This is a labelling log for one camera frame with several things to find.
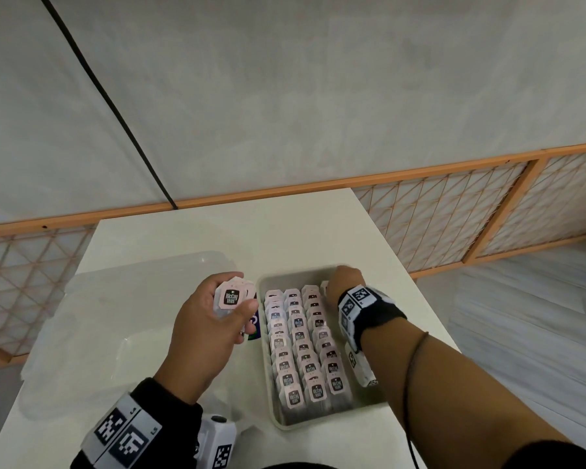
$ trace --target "hand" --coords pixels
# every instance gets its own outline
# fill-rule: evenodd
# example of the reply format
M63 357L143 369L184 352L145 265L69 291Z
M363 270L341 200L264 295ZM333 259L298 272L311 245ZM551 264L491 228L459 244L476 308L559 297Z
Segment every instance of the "hand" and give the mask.
M234 276L243 273L211 275L197 286L180 308L167 357L154 375L167 391L190 405L224 369L234 345L243 342L241 330L256 332L249 321L258 309L256 299L243 301L222 319L213 312L215 289Z
M326 290L326 298L328 304L331 307L338 305L338 300L341 295L359 284L366 284L365 279L362 277L362 273L358 268L352 268L347 265L339 265L336 267L334 275L328 282L328 288Z

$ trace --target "white table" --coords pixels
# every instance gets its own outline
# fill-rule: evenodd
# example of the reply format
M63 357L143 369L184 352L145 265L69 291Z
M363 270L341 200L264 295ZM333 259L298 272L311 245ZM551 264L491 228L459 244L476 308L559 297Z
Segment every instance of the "white table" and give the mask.
M414 324L456 348L350 189L103 220L78 273L207 250L223 252L251 280L351 264L362 270L367 283L391 295ZM248 345L258 359L258 342ZM262 368L260 360L256 365ZM257 405L263 406L257 412L266 412L264 400ZM67 468L99 417L79 413L29 421L16 402L0 433L0 469ZM262 468L297 460L339 469L412 466L404 432L387 406L287 433L286 438L283 444L275 427L268 426L267 433L249 430L235 447L232 464Z

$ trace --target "black cord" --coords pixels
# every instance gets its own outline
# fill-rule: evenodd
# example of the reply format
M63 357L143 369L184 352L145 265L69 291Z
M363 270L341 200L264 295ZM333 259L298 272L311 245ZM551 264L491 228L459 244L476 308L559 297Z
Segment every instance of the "black cord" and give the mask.
M404 415L404 431L406 432L406 441L408 441L408 449L410 449L412 462L416 469L419 469L419 465L417 464L417 459L414 457L414 450L412 449L412 441L411 441L411 429L410 429L410 419L408 417L408 391L410 389L410 380L412 379L412 372L414 369L414 362L416 360L417 354L423 341L426 340L428 337L429 332L423 334L423 337L419 340L417 345L414 347L414 351L412 352L411 360L408 363L408 369L406 370L406 380L404 382L404 396L402 398L402 413Z
M97 77L95 77L94 71L91 70L91 67L89 67L89 64L87 63L87 61L85 60L85 57L83 56L80 49L78 48L78 45L76 44L76 41L72 37L69 30L67 29L67 26L65 26L65 23L61 19L61 16L59 16L59 13L56 11L56 9L54 8L54 6L50 2L50 0L41 0L41 2L44 4L46 9L48 10L48 13L50 13L50 16L52 16L52 19L54 19L54 22L57 24L57 26L59 27L59 29L63 33L63 36L65 36L67 43L72 48L72 51L74 52L74 54L78 58L78 61L80 62L80 65L82 66L82 68L85 70L85 72L87 73L87 75L91 79L91 82L94 83L95 88L98 90L98 92L100 92L100 95L102 96L102 98L106 101L106 103L109 106L109 108L111 109L111 111L115 114L117 121L119 121L122 128L124 128L124 131L128 135L128 138L130 138L131 141L133 142L134 147L137 149L137 152L139 153L141 159L146 164L148 170L150 171L150 174L152 174L152 177L156 181L156 184L159 185L159 188L161 189L161 191L163 192L163 194L165 195L165 197L167 198L169 203L172 205L172 207L177 210L178 206L176 205L176 203L174 202L172 197L167 192L167 189L165 189L165 186L163 186L163 183L160 181L159 176L156 174L156 172L155 172L154 168L152 167L152 165L150 164L150 161L148 160L146 154L143 152L141 145L139 145L139 142L134 137L133 132L128 127L128 124L125 122L124 117L122 117L122 114L119 113L119 110L117 110L117 107L115 106L113 101L110 99L109 94L106 93L106 91L104 90L104 87L102 87L100 81L97 79Z

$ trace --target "person's left arm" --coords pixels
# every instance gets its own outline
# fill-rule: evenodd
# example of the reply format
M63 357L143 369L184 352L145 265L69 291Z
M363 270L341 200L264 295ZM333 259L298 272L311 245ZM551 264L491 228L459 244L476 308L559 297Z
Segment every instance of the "person's left arm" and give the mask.
M195 468L194 449L202 421L197 400L223 370L239 331L256 331L250 318L255 299L242 302L223 319L213 313L215 289L240 272L211 275L182 305L167 357L154 378L122 397L92 429L71 469Z

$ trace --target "metal grid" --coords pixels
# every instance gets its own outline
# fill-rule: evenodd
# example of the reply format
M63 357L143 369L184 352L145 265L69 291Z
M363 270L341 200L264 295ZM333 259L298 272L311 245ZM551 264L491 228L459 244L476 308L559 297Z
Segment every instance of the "metal grid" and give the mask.
M586 234L586 153L550 159L481 256Z
M0 348L30 352L54 314L95 226L0 237Z
M408 272L460 261L527 163L355 188Z

